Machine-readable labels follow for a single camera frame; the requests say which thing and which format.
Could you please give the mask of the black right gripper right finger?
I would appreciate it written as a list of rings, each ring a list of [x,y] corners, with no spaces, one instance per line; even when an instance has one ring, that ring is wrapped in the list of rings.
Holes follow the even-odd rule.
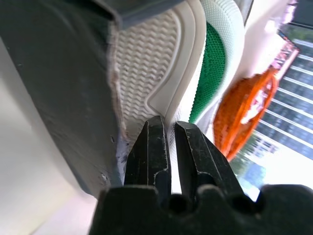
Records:
[[[194,124],[178,121],[174,125],[183,195],[195,196],[202,185],[213,185],[226,195],[243,194],[226,157]]]

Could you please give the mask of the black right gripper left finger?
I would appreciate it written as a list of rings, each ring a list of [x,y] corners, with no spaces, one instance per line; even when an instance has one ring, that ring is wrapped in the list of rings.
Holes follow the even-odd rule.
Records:
[[[124,185],[153,186],[160,195],[171,194],[171,162],[162,117],[145,122],[127,157]]]

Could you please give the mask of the white shoe with zigzag sole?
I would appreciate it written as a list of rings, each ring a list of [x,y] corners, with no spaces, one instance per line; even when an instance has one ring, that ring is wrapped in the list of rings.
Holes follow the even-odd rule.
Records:
[[[162,116],[172,170],[181,193],[174,124],[189,120],[204,56],[206,18],[200,0],[125,30],[113,30],[111,89],[122,137],[133,146],[148,119]]]

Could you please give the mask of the white shoe with green sole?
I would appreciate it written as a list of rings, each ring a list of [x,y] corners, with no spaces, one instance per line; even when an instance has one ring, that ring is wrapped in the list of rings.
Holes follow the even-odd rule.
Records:
[[[235,0],[200,0],[206,19],[204,55],[189,116],[197,124],[221,98],[239,66],[245,27]]]

